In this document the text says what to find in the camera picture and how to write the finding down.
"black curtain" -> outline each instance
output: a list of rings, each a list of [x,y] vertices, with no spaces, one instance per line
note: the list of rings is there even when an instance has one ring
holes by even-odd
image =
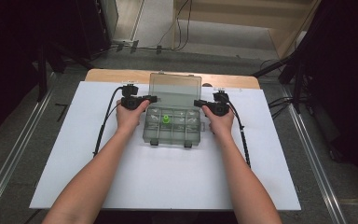
[[[305,64],[312,97],[339,131],[331,146],[358,166],[358,1],[322,1],[309,33],[289,65]],[[294,75],[291,66],[282,79]]]
[[[38,42],[24,21],[25,2],[0,1],[0,125],[38,82],[32,62]]]

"person's left hand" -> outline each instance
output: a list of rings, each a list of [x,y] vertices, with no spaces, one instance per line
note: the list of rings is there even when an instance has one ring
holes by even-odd
[[[143,101],[138,108],[129,110],[122,105],[117,106],[117,132],[133,133],[136,126],[139,125],[139,117],[147,109],[150,102],[148,100]]]

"black stand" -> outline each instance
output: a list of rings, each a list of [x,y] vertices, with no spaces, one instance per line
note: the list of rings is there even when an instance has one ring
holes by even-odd
[[[307,34],[304,36],[301,43],[291,55],[251,75],[253,77],[259,78],[275,69],[282,67],[283,65],[286,65],[278,79],[281,84],[288,84],[293,79],[293,77],[296,77],[295,89],[293,94],[293,104],[298,114],[300,113],[298,104],[303,83],[303,77],[305,75],[306,70],[306,61],[311,60],[306,58],[306,52],[312,51],[310,46],[314,41],[315,37],[317,37],[316,35],[321,32],[321,24],[324,22],[324,20],[326,20],[331,10],[330,7],[325,7],[324,3],[325,1],[322,1],[319,5],[319,8],[310,25],[310,28],[307,31]]]
[[[87,63],[82,58],[75,55],[69,49],[53,43],[48,42],[42,44],[38,49],[38,74],[39,74],[39,95],[37,97],[37,102],[40,102],[48,91],[48,74],[46,69],[46,61],[51,65],[51,68],[54,72],[63,73],[65,70],[65,62],[62,60],[61,55],[65,55],[75,62],[83,65],[88,70],[94,68],[90,63]]]

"metal frame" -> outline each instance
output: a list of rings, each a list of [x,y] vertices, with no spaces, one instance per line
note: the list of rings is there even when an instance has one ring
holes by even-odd
[[[11,149],[10,154],[7,157],[4,165],[0,170],[0,198],[7,186],[9,179],[11,178],[14,170],[16,169],[17,164],[21,159],[21,155],[24,152],[27,144],[34,133],[34,129],[39,122],[40,118],[43,115],[43,112],[48,105],[48,101],[51,97],[51,93],[54,89],[55,84],[57,83],[59,77],[57,74],[52,73],[49,79],[50,88],[46,93],[45,97],[36,104],[34,111],[31,116],[28,118],[24,128],[21,131],[19,138],[17,139],[14,147]]]
[[[282,91],[284,97],[292,97],[289,87],[282,86]],[[307,128],[305,127],[301,114],[297,114],[293,105],[289,106],[289,110],[333,223],[347,223],[336,194],[333,191],[322,163],[319,160],[318,153],[312,144],[312,140],[310,139],[310,135],[308,134]]]

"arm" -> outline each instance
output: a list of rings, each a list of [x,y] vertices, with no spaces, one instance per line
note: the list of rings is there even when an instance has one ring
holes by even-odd
[[[43,223],[92,223],[110,189],[118,163],[149,102],[130,111],[117,107],[117,130],[100,153],[65,187]]]
[[[214,115],[207,106],[202,110],[210,119],[222,152],[231,202],[239,223],[281,223],[278,212],[255,174],[249,168],[231,135],[234,114]]]

